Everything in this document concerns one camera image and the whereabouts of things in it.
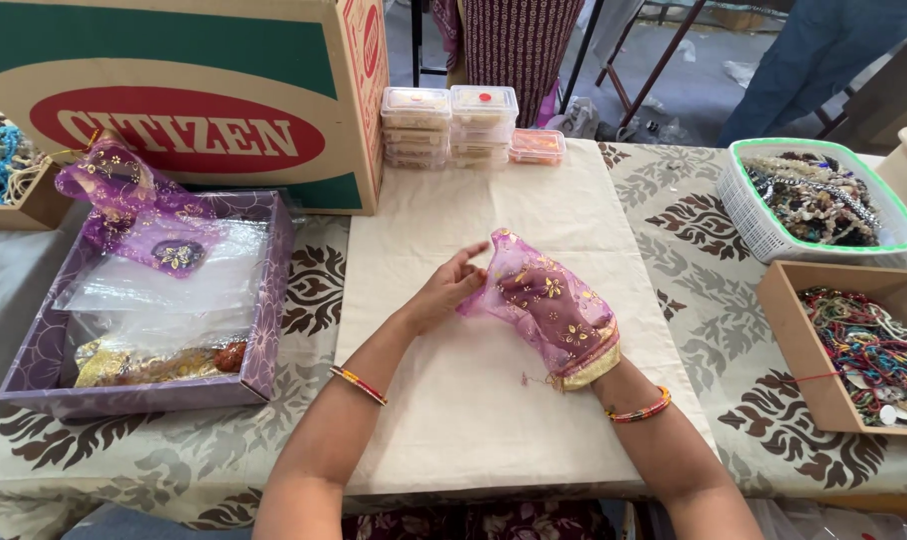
white plastic basket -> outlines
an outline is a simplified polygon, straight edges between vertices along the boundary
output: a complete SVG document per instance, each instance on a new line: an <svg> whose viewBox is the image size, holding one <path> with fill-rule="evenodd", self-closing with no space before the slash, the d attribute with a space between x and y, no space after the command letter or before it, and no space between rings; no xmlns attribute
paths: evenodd
<svg viewBox="0 0 907 540"><path fill-rule="evenodd" d="M907 208L897 194L845 146L822 140L772 137L736 141L728 150L727 166L716 181L716 190L736 230L762 263L777 260L854 263L857 259L907 252ZM784 152L830 156L863 180L878 209L879 246L825 246L798 240L787 232L754 189L741 162L741 158L779 156Z"/></svg>

bangle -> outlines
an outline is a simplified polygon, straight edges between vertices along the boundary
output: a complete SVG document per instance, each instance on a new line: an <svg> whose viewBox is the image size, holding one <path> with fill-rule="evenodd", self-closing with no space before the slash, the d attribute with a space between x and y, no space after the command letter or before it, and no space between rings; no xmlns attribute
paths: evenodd
<svg viewBox="0 0 907 540"><path fill-rule="evenodd" d="M657 402L647 408L642 408L629 414L614 414L611 410L605 410L604 412L607 413L607 416L609 416L611 420L618 424L637 422L638 420L651 418L654 414L663 411L671 404L671 391L665 386L657 386L657 388L660 388L660 391L663 392L663 394L660 396L660 399L657 399Z"/></svg>
<svg viewBox="0 0 907 540"><path fill-rule="evenodd" d="M382 396L381 393L378 392L377 390L374 390L373 388L371 388L370 385L368 385L366 382L362 381L359 376L343 369L340 366L330 366L329 371L331 374L340 375L340 377L342 377L343 380L346 381L347 383L350 383L354 387L357 387L357 388L363 390L364 392L366 392L368 396L370 396L371 398L374 398L376 400L376 402L379 403L381 406L385 406L388 404L387 398Z"/></svg>

purple organza bag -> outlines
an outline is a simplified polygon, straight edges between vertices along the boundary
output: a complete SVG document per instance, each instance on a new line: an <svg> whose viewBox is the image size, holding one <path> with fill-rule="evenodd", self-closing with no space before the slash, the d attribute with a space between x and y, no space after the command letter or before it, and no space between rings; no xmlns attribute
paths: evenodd
<svg viewBox="0 0 907 540"><path fill-rule="evenodd" d="M63 195L93 203L81 230L104 253L185 278L220 238L203 199L127 150L110 131L55 180Z"/></svg>
<svg viewBox="0 0 907 540"><path fill-rule="evenodd" d="M561 390L589 385L620 361L620 332L610 306L556 260L506 228L490 235L487 281L457 307L490 313L514 326L540 353Z"/></svg>

cream cloth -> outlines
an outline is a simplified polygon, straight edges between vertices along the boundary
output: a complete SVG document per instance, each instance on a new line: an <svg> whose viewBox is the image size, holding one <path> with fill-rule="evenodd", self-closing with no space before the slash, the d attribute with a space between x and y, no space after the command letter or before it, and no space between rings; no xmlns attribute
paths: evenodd
<svg viewBox="0 0 907 540"><path fill-rule="evenodd" d="M351 220L334 363L343 365L455 251L500 227L563 263L607 301L623 352L669 388L713 448L593 141L568 140L560 167L384 169L377 215ZM489 259L484 253L474 263ZM418 338L386 392L389 404L347 495L640 482L590 390L522 386L524 373L543 379L547 371L513 326L492 317L453 316Z"/></svg>

jeans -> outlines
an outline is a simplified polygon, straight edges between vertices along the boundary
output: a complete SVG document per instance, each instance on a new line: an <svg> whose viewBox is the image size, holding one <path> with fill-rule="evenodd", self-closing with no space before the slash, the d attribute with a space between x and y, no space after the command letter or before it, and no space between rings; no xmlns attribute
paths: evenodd
<svg viewBox="0 0 907 540"><path fill-rule="evenodd" d="M907 0L797 0L718 148L806 117L907 38Z"/></svg>

